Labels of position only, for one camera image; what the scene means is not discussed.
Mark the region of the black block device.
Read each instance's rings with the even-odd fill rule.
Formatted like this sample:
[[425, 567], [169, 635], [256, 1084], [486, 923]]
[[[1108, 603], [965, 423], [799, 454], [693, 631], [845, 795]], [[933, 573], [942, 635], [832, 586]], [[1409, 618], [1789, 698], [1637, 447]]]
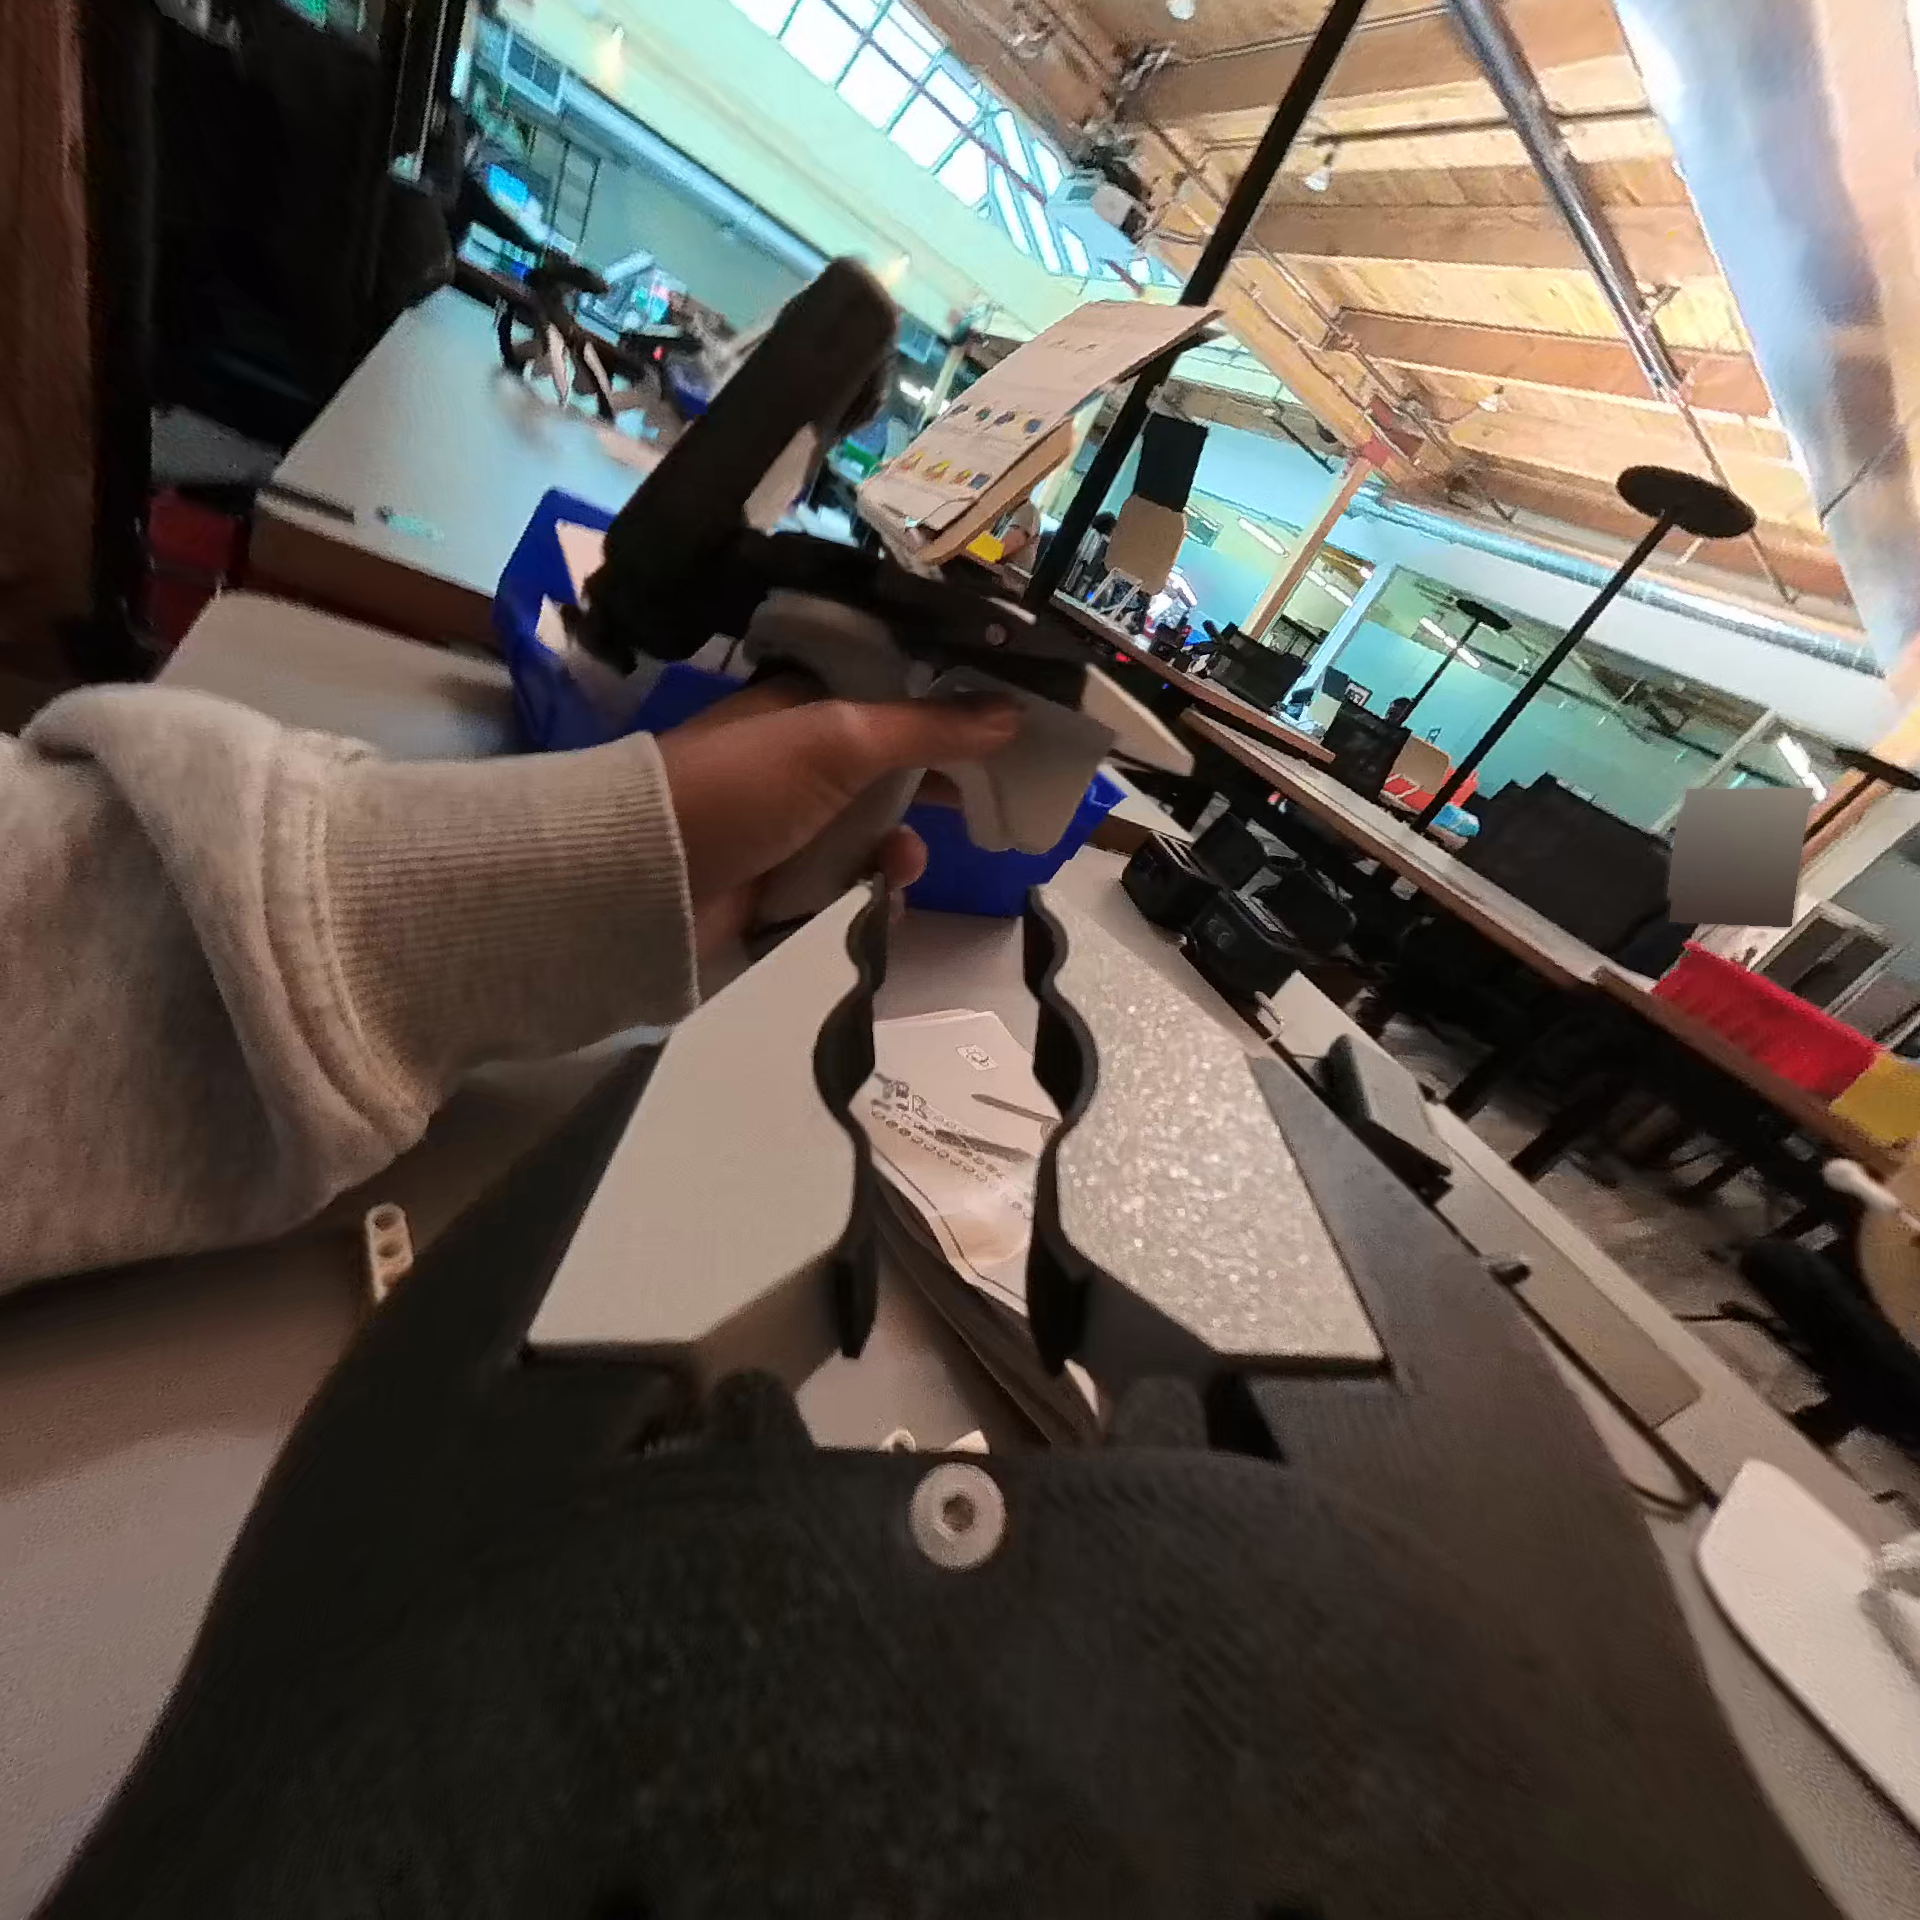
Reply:
[[1406, 1189], [1436, 1203], [1454, 1180], [1454, 1159], [1421, 1086], [1364, 1035], [1333, 1037], [1316, 1066], [1318, 1087], [1333, 1114], [1384, 1163]]

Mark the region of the grey flat device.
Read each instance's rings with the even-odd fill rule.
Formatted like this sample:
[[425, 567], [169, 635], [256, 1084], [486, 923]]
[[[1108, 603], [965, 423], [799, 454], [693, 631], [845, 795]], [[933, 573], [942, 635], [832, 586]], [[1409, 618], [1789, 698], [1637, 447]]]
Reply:
[[1446, 1226], [1495, 1274], [1553, 1348], [1645, 1432], [1692, 1412], [1704, 1389], [1605, 1282], [1610, 1267], [1573, 1245], [1570, 1226], [1471, 1130], [1444, 1127], [1452, 1178], [1437, 1205]]

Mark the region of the short black floor lamp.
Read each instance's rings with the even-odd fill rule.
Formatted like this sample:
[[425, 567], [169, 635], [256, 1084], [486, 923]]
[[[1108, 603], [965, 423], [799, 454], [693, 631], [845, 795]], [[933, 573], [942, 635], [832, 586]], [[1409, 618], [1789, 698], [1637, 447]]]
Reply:
[[1492, 635], [1511, 634], [1511, 618], [1504, 614], [1500, 608], [1490, 608], [1480, 602], [1469, 596], [1458, 596], [1452, 605], [1462, 619], [1461, 634], [1454, 634], [1449, 626], [1442, 624], [1437, 614], [1425, 614], [1420, 622], [1420, 634], [1433, 639], [1436, 644], [1436, 664], [1429, 678], [1420, 685], [1420, 691], [1409, 698], [1408, 712], [1417, 710], [1425, 698], [1437, 687], [1439, 678], [1449, 672], [1452, 664], [1468, 664], [1469, 670], [1480, 668], [1478, 652], [1474, 639], [1480, 631]]

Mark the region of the stack of instruction booklets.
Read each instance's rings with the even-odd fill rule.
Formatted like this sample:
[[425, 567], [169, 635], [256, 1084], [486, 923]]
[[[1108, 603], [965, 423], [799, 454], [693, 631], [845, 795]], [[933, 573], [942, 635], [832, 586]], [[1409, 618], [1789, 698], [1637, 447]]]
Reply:
[[1060, 1118], [1028, 1048], [989, 1013], [878, 1020], [852, 1111], [894, 1264], [1033, 1432], [1095, 1442], [1096, 1389], [1073, 1363], [1049, 1371], [1025, 1316], [1040, 1151]]

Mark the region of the black box device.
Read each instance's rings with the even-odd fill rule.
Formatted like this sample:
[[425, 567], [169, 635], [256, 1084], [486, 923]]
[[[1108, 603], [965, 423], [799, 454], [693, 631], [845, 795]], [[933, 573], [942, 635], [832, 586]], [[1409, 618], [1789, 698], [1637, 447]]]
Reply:
[[1161, 831], [1146, 834], [1127, 856], [1119, 887], [1150, 925], [1178, 936], [1215, 898], [1215, 880], [1196, 859], [1192, 845]]
[[1273, 997], [1313, 963], [1312, 948], [1261, 900], [1226, 887], [1196, 912], [1183, 954], [1213, 992], [1239, 1005]]

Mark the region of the black office chair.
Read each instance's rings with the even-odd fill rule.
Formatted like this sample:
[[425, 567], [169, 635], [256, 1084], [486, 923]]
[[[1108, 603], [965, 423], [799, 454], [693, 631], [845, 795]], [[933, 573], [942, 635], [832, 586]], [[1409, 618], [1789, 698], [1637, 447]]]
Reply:
[[1858, 1274], [1786, 1238], [1749, 1240], [1736, 1271], [1823, 1387], [1825, 1412], [1814, 1430], [1840, 1437], [1861, 1428], [1916, 1455], [1916, 1347], [1868, 1298]]

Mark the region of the colour printed cardboard sheet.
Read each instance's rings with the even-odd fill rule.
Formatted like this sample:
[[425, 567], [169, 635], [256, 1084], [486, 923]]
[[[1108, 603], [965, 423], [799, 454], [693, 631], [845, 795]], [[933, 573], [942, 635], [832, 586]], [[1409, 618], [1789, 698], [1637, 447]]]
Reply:
[[860, 519], [888, 559], [933, 568], [961, 554], [1060, 468], [1079, 413], [1165, 352], [1182, 352], [1218, 307], [1092, 301], [1021, 343], [856, 490]]

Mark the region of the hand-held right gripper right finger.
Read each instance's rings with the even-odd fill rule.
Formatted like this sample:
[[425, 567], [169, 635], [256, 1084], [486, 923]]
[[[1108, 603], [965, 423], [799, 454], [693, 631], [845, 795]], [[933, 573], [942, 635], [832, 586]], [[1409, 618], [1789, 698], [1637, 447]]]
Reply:
[[1285, 1070], [1058, 885], [1023, 908], [1040, 1150], [1023, 1308], [1040, 1363], [1106, 1404], [1369, 1379], [1384, 1344], [1268, 1094]]

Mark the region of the yellow block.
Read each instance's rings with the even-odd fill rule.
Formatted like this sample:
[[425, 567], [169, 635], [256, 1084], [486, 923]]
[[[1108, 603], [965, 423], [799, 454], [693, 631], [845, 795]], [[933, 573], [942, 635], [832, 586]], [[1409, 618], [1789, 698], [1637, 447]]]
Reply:
[[1869, 1068], [1830, 1103], [1830, 1116], [1892, 1155], [1917, 1141], [1917, 1063], [1878, 1051]]

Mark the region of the person's left forearm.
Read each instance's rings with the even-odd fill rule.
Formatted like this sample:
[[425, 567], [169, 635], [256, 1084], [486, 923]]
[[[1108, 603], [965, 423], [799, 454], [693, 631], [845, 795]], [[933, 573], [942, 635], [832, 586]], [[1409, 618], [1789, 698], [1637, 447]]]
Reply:
[[693, 1011], [657, 750], [383, 759], [197, 691], [2, 750], [5, 1291], [281, 1236], [470, 1070]]

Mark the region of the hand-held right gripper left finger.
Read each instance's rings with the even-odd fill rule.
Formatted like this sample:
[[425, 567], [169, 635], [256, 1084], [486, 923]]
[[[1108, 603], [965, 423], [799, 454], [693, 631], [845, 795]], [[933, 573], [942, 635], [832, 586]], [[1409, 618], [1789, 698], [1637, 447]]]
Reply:
[[872, 1335], [872, 1072], [888, 903], [860, 883], [677, 1027], [526, 1331], [544, 1359], [797, 1387]]

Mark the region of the silver ventilation duct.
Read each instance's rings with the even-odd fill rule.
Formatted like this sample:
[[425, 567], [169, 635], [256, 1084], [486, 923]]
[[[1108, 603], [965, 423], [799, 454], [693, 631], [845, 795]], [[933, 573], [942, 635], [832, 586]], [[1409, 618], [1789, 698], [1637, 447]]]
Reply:
[[1882, 672], [1917, 629], [1916, 5], [1621, 3]]

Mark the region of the long wooden table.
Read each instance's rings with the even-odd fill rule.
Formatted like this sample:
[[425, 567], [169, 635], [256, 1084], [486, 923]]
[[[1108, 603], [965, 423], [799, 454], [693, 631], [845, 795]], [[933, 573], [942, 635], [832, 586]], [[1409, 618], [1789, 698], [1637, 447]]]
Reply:
[[1247, 808], [1280, 797], [1289, 813], [1303, 813], [1316, 830], [1334, 837], [1349, 856], [1370, 862], [1384, 875], [1384, 887], [1404, 883], [1425, 895], [1436, 910], [1495, 943], [1550, 992], [1597, 997], [1634, 1022], [1638, 1045], [1674, 1047], [1694, 1068], [1736, 1086], [1735, 1103], [1741, 1114], [1761, 1108], [1786, 1134], [1817, 1143], [1829, 1160], [1855, 1163], [1882, 1183], [1892, 1183], [1908, 1165], [1901, 1144], [1872, 1139], [1830, 1101], [1743, 1055], [1727, 1037], [1662, 998], [1638, 974], [1613, 966], [1597, 948], [1468, 869], [1458, 854], [1333, 779], [1313, 759], [1285, 755], [1281, 732], [1237, 732], [1224, 700], [1206, 704], [1199, 700], [1199, 685], [1161, 674], [1150, 656], [1101, 614], [1060, 594], [1050, 594], [1044, 610], [1064, 618], [1066, 626], [1106, 659], [1142, 670], [1156, 691], [1186, 698], [1178, 732], [1196, 750], [1192, 772], [1186, 776], [1191, 791]]

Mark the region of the red plastic bin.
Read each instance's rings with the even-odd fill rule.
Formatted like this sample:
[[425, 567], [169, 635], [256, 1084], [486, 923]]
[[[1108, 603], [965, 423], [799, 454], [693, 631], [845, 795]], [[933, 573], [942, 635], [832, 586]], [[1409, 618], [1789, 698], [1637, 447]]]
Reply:
[[1753, 1063], [1825, 1101], [1841, 1096], [1887, 1055], [1882, 1045], [1849, 1023], [1700, 943], [1686, 943], [1649, 992]]

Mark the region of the grey table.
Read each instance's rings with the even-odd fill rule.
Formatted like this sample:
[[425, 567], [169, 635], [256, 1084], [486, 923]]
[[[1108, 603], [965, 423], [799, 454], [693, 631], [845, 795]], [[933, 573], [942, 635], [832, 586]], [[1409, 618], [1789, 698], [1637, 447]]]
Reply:
[[388, 326], [261, 486], [244, 586], [492, 654], [496, 580], [540, 499], [615, 512], [657, 454], [506, 372], [493, 314], [445, 287]]

